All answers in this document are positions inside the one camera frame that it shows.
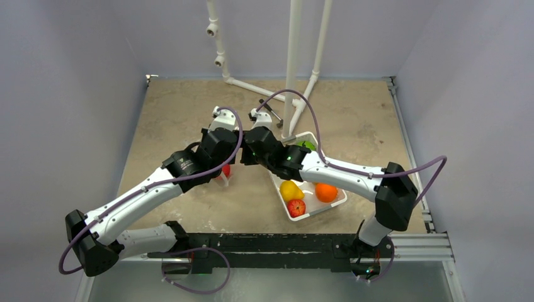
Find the red apple top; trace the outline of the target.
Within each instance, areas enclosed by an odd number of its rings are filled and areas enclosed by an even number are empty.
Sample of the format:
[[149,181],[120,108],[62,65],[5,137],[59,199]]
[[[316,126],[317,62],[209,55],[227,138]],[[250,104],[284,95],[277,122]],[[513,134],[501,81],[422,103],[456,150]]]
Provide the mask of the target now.
[[222,173],[223,175],[228,179],[231,175],[231,168],[230,168],[230,165],[227,164],[227,165],[224,165],[222,167]]

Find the clear zip top bag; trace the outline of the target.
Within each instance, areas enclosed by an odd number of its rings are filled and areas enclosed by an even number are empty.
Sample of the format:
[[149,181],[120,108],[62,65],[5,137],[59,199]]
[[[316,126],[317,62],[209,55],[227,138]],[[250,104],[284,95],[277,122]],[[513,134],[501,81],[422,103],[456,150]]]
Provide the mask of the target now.
[[[193,142],[193,143],[189,144],[185,148],[185,150],[192,153],[192,156],[194,158],[194,162],[199,164],[202,167],[202,172],[203,171],[207,171],[209,169],[212,169],[212,168],[214,168],[216,166],[219,166],[219,165],[207,165],[207,164],[201,162],[200,159],[198,159],[198,146],[199,146],[199,144],[200,144],[200,142]],[[235,163],[235,161],[236,161],[236,157],[233,157],[232,160],[229,161],[227,164],[232,165],[232,164]],[[211,174],[211,176],[210,176],[210,179],[211,180],[214,179],[215,182],[221,187],[227,187],[229,185],[230,178],[231,178],[231,175],[230,175],[230,177],[228,179],[223,175],[222,167],[217,172],[213,172]]]

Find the white plastic tray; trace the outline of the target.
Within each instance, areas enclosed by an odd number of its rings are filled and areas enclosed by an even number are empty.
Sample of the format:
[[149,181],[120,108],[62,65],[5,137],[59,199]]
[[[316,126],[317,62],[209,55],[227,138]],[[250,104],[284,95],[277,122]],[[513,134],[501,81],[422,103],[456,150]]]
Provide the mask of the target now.
[[322,213],[323,211],[330,210],[336,206],[343,204],[348,199],[346,191],[343,189],[338,189],[338,195],[336,196],[336,199],[332,200],[330,203],[323,203],[322,201],[317,199],[315,196],[315,184],[314,183],[293,181],[296,184],[296,186],[298,186],[304,193],[304,198],[302,199],[302,201],[305,204],[305,212],[302,215],[292,217],[289,212],[287,203],[283,200],[281,193],[279,191],[280,185],[282,184],[284,180],[280,179],[278,176],[274,175],[271,172],[269,172],[269,176],[275,187],[275,192],[278,195],[280,203],[285,211],[285,214],[287,215],[288,219],[291,221],[303,220],[310,216]]

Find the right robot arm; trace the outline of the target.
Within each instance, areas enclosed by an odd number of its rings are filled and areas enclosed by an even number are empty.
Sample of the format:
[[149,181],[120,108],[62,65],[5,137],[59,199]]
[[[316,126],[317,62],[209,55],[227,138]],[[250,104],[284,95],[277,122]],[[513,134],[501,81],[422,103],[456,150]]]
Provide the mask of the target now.
[[373,202],[374,216],[364,221],[353,240],[362,256],[376,251],[391,232],[404,232],[409,226],[418,190],[399,164],[364,167],[330,159],[319,148],[282,144],[265,126],[245,132],[243,148],[244,164],[262,165],[284,181],[328,184]]

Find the green striped watermelon ball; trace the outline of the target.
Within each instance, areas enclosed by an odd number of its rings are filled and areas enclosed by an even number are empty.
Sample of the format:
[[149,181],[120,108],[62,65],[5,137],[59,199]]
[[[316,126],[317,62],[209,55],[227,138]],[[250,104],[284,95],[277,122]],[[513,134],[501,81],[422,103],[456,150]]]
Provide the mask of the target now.
[[299,141],[299,142],[296,143],[296,145],[308,148],[311,151],[316,151],[317,150],[316,146],[312,142],[307,141],[307,140]]

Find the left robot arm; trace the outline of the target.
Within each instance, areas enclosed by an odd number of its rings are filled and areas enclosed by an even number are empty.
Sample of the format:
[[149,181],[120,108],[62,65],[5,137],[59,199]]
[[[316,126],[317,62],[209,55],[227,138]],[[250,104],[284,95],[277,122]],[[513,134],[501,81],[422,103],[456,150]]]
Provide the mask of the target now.
[[63,251],[59,272],[83,271],[97,276],[113,267],[133,247],[119,241],[135,221],[159,205],[216,178],[234,161],[243,130],[203,130],[199,142],[189,144],[164,160],[149,177],[125,194],[96,210],[73,210],[65,216],[69,244]]

